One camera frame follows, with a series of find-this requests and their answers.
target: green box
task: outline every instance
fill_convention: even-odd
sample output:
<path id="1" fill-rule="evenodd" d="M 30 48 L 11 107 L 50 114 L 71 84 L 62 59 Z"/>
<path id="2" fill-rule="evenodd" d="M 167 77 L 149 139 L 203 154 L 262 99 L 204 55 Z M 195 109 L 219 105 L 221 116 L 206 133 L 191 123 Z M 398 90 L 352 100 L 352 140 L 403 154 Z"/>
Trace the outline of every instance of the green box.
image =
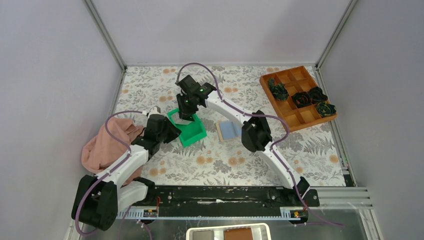
<path id="1" fill-rule="evenodd" d="M 203 126 L 202 121 L 200 121 L 199 117 L 196 114 L 193 114 L 194 122 L 188 125 L 175 124 L 172 119 L 172 115 L 177 114 L 179 109 L 174 109 L 168 112 L 168 118 L 171 123 L 179 130 L 181 130 L 181 134 L 179 135 L 179 140 L 181 140 L 182 145 L 186 148 L 200 139 L 206 137 L 206 130 Z"/>

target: black rolled cloth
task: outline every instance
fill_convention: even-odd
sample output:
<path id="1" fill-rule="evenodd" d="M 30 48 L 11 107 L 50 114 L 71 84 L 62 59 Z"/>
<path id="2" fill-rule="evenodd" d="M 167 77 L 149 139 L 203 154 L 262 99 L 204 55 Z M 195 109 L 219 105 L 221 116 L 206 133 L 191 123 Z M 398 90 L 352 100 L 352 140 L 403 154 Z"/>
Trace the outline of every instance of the black rolled cloth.
<path id="1" fill-rule="evenodd" d="M 328 102 L 320 102 L 315 106 L 316 111 L 321 117 L 329 117 L 336 114 L 336 106 L 329 104 Z"/>
<path id="2" fill-rule="evenodd" d="M 285 101 L 289 98 L 289 93 L 287 89 L 284 88 L 284 84 L 279 83 L 274 85 L 275 81 L 273 78 L 268 80 L 268 87 L 272 95 L 276 100 Z"/>
<path id="3" fill-rule="evenodd" d="M 325 102 L 329 99 L 329 97 L 323 93 L 323 90 L 319 86 L 311 88 L 307 94 L 309 94 L 312 104 Z"/>
<path id="4" fill-rule="evenodd" d="M 295 93 L 293 96 L 291 96 L 291 99 L 293 99 L 293 102 L 298 109 L 312 104 L 308 93 L 305 91 Z"/>

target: white container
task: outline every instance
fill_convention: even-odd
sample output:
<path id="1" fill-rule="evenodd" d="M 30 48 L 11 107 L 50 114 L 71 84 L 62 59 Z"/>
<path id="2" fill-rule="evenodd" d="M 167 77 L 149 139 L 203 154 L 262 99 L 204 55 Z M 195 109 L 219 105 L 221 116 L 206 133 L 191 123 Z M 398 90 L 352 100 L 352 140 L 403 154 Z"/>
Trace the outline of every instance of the white container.
<path id="1" fill-rule="evenodd" d="M 193 232 L 213 231 L 214 240 L 224 240 L 224 231 L 251 228 L 253 240 L 271 240 L 270 227 L 266 223 L 240 224 L 229 226 L 192 227 L 185 234 L 186 240 L 193 240 Z"/>

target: wooden tray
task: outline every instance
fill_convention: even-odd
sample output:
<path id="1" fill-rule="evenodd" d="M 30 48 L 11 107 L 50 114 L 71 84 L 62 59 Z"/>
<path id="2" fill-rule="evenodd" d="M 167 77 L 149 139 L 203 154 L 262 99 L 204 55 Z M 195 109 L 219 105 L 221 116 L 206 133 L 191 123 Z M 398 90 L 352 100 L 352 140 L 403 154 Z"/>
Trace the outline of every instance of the wooden tray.
<path id="1" fill-rule="evenodd" d="M 284 84 L 289 95 L 287 100 L 280 101 L 274 98 L 268 87 L 269 79 L 274 79 L 275 84 Z M 290 132 L 322 124 L 334 120 L 337 117 L 337 113 L 331 116 L 321 117 L 315 109 L 317 104 L 301 108 L 296 107 L 291 98 L 295 93 L 308 92 L 311 88 L 318 86 L 304 66 L 263 75 L 260 77 L 259 82 L 277 115 L 288 124 Z"/>

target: white wall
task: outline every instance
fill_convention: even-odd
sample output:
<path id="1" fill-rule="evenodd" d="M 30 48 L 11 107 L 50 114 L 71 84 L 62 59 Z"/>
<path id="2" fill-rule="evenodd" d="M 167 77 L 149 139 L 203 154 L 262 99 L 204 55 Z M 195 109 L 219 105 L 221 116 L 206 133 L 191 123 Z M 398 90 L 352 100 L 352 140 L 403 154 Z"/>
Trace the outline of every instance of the white wall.
<path id="1" fill-rule="evenodd" d="M 422 239 L 424 1 L 359 1 L 323 66 L 387 240 Z"/>
<path id="2" fill-rule="evenodd" d="M 94 0 L 128 65 L 315 63 L 349 0 Z"/>
<path id="3" fill-rule="evenodd" d="M 63 239 L 120 70 L 80 1 L 0 3 L 0 239 Z"/>

